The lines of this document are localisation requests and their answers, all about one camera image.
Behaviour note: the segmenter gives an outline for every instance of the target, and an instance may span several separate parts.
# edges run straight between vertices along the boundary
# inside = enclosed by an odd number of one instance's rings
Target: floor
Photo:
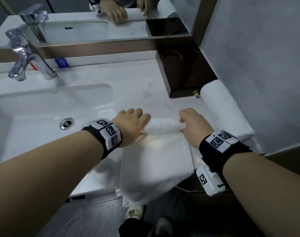
[[[196,178],[189,182],[186,187],[201,187]],[[115,193],[72,200],[61,207],[37,237],[116,237],[125,214],[122,199]],[[144,221],[151,228],[162,216],[171,219],[173,237],[264,236],[230,191],[209,197],[174,188],[146,206]]]

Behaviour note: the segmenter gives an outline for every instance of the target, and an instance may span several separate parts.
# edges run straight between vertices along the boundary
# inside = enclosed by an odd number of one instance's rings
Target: chrome faucet
[[[35,34],[39,42],[48,42],[45,32],[45,22],[49,20],[48,13],[40,10],[42,4],[33,4],[21,11],[18,15],[26,23],[29,29]]]
[[[6,36],[10,39],[10,48],[19,55],[19,60],[15,62],[9,72],[9,78],[17,81],[26,80],[25,71],[30,62],[37,67],[46,80],[54,79],[57,76],[57,73],[46,63],[38,50],[30,43],[20,28],[6,31]]]

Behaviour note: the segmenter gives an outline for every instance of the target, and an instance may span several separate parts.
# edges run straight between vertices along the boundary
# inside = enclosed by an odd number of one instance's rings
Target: bathroom sink
[[[70,86],[0,95],[0,163],[81,130],[83,123],[115,116],[112,87]],[[60,124],[66,118],[64,130]]]
[[[33,44],[39,44],[32,31],[22,26]],[[108,39],[108,22],[105,21],[49,21],[45,31],[50,44],[79,43]]]

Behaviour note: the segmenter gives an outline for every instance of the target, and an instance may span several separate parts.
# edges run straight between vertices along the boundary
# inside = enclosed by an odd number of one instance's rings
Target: sneaker
[[[125,220],[129,218],[135,218],[140,220],[142,219],[143,215],[144,215],[144,205],[130,206],[128,207]]]
[[[162,233],[168,233],[170,236],[173,235],[173,226],[168,218],[161,217],[155,227],[155,235]]]

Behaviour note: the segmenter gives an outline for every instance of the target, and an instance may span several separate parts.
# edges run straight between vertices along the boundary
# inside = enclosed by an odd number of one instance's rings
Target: hand
[[[194,109],[187,108],[179,111],[180,122],[186,123],[186,128],[181,132],[184,134],[189,144],[196,149],[199,149],[201,141],[214,132],[214,129],[206,121],[206,119],[198,114]]]
[[[144,15],[147,16],[151,11],[151,0],[137,0],[140,11],[144,11]]]
[[[105,12],[114,23],[118,24],[127,20],[126,10],[113,0],[100,0],[99,6],[101,11]]]
[[[140,131],[150,120],[149,114],[142,113],[142,109],[122,110],[112,119],[112,122],[119,128],[122,136],[120,147],[132,144],[140,134]]]

